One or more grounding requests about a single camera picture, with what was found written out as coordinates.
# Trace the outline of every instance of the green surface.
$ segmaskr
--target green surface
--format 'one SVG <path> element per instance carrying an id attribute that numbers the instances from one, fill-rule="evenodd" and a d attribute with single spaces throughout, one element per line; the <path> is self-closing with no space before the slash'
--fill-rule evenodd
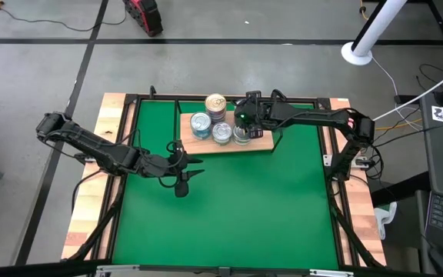
<path id="1" fill-rule="evenodd" d="M 141 104 L 142 146 L 155 154 L 168 154 L 173 105 Z M 181 106 L 204 110 L 203 103 Z M 295 125 L 273 154 L 197 155 L 204 162 L 189 169 L 206 171 L 189 181 L 183 199 L 156 179 L 130 175 L 113 262 L 337 269 L 320 155 L 316 127 Z"/>

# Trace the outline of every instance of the tin can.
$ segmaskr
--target tin can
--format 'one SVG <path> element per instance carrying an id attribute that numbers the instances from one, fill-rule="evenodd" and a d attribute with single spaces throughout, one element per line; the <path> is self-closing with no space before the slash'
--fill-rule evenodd
<path id="1" fill-rule="evenodd" d="M 213 140 L 219 145 L 226 145 L 230 142 L 231 127 L 228 123 L 218 122 L 213 126 Z"/>
<path id="2" fill-rule="evenodd" d="M 212 119 L 212 123 L 222 122 L 225 120 L 227 111 L 227 100 L 218 93 L 208 95 L 205 100 L 206 113 Z"/>
<path id="3" fill-rule="evenodd" d="M 204 112 L 196 112 L 191 116 L 192 135 L 197 139 L 207 139 L 211 133 L 212 120 Z"/>
<path id="4" fill-rule="evenodd" d="M 243 128 L 239 128 L 234 126 L 233 129 L 233 139 L 234 142 L 238 145 L 247 145 L 251 142 L 251 138 L 249 138 L 249 133 L 246 132 Z"/>

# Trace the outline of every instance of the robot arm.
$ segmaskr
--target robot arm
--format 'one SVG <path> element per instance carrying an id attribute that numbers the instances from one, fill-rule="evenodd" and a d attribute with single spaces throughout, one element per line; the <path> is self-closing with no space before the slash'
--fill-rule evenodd
<path id="1" fill-rule="evenodd" d="M 175 188 L 177 197 L 186 196 L 188 180 L 204 171 L 183 172 L 189 163 L 199 163 L 202 160 L 190 157 L 180 142 L 169 143 L 167 150 L 171 154 L 168 158 L 163 158 L 141 147 L 135 148 L 105 140 L 83 129 L 60 112 L 45 114 L 36 132 L 38 140 L 45 144 L 47 141 L 66 142 L 93 157 L 100 169 L 108 174 L 120 176 L 130 173 L 145 178 L 158 178 L 160 185 Z M 173 185 L 163 183 L 161 177 L 167 176 L 176 177 Z"/>
<path id="2" fill-rule="evenodd" d="M 317 125 L 338 129 L 348 140 L 340 153 L 332 156 L 326 175 L 330 179 L 349 179 L 351 162 L 361 148 L 372 144 L 375 123 L 353 108 L 321 110 L 296 108 L 286 97 L 274 90 L 271 99 L 263 99 L 261 92 L 247 92 L 246 98 L 235 103 L 235 124 L 248 132 L 251 139 L 262 137 L 262 130 L 276 130 L 290 125 Z"/>

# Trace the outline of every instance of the wooden table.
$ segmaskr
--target wooden table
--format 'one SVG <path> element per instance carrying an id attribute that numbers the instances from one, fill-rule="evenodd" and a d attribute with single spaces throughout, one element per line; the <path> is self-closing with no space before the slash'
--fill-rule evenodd
<path id="1" fill-rule="evenodd" d="M 114 142 L 118 135 L 119 123 L 121 121 L 122 109 L 125 103 L 125 93 L 105 93 L 102 100 L 102 106 L 98 113 L 97 123 L 95 125 L 94 133 L 100 135 L 102 138 Z M 344 98 L 331 98 L 331 108 L 346 108 L 349 107 L 349 101 Z M 129 105 L 126 116 L 126 124 L 123 136 L 129 134 L 130 126 L 133 119 L 133 104 Z M 331 139 L 327 128 L 324 128 L 325 144 L 327 154 L 332 154 Z M 346 144 L 346 139 L 343 135 L 335 130 L 338 147 L 340 149 Z M 91 163 L 85 166 L 83 177 L 98 170 L 96 164 Z M 356 175 L 366 179 L 365 172 L 359 169 L 352 169 L 352 175 Z M 102 200 L 105 194 L 105 183 L 107 175 L 99 173 L 89 180 L 82 183 L 78 190 L 76 198 L 75 210 L 71 217 L 71 222 L 68 228 L 65 245 L 62 252 L 62 258 L 68 258 L 75 254 L 80 245 L 85 242 L 87 237 L 97 225 L 99 214 L 102 207 Z M 114 178 L 114 187 L 112 189 L 112 198 L 116 187 L 118 186 L 119 178 Z M 333 183 L 334 190 L 338 190 L 338 184 Z M 368 186 L 360 180 L 351 178 L 345 183 L 348 205 L 351 214 L 351 221 L 353 229 L 357 236 L 363 242 L 365 247 L 372 253 L 372 255 L 381 264 L 385 265 L 384 251 L 382 243 L 378 236 L 377 222 L 374 216 L 374 208 L 371 202 L 370 191 Z M 341 207 L 341 201 L 338 195 L 336 196 L 338 205 Z M 105 250 L 108 244 L 108 237 L 110 234 L 110 223 L 108 228 L 104 231 L 102 236 L 101 247 L 98 250 L 98 257 L 105 257 Z M 346 265 L 351 265 L 350 248 L 345 232 L 340 227 L 341 245 L 343 248 L 344 262 Z"/>

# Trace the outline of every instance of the gray floor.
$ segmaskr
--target gray floor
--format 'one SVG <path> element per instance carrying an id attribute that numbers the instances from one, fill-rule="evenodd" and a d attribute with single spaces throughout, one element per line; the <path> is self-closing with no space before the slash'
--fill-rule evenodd
<path id="1" fill-rule="evenodd" d="M 6 8 L 22 18 L 50 18 L 89 28 L 100 3 L 21 0 L 9 2 Z M 165 29 L 161 38 L 352 40 L 365 22 L 358 6 L 358 0 L 158 0 Z M 374 6 L 367 4 L 368 13 Z M 438 2 L 438 8 L 443 15 L 443 2 Z M 119 22 L 123 16 L 122 2 L 110 0 L 104 21 Z M 0 38 L 88 38 L 90 34 L 48 23 L 15 22 L 0 12 Z M 122 25 L 103 25 L 98 37 L 146 35 L 127 17 Z M 428 7 L 410 4 L 383 38 L 442 36 Z M 85 47 L 0 45 L 0 170 L 5 172 L 0 180 L 0 265 L 13 263 L 50 152 L 35 139 L 35 126 L 44 112 L 64 109 Z M 240 95 L 260 89 L 267 95 L 279 88 L 286 95 L 349 98 L 371 117 L 392 108 L 394 90 L 384 72 L 375 64 L 349 65 L 340 49 L 339 45 L 96 45 L 74 120 L 93 128 L 104 92 L 146 93 L 150 85 L 158 93 Z M 443 68 L 443 47 L 376 46 L 374 56 L 403 94 L 421 92 L 415 78 L 421 63 Z M 397 115 L 391 115 L 378 125 L 393 125 L 397 120 Z M 395 130 L 384 141 L 410 131 Z M 388 182 L 426 169 L 421 135 L 385 146 L 383 155 Z M 81 174 L 82 166 L 61 157 L 29 262 L 59 259 L 70 219 L 72 187 Z"/>

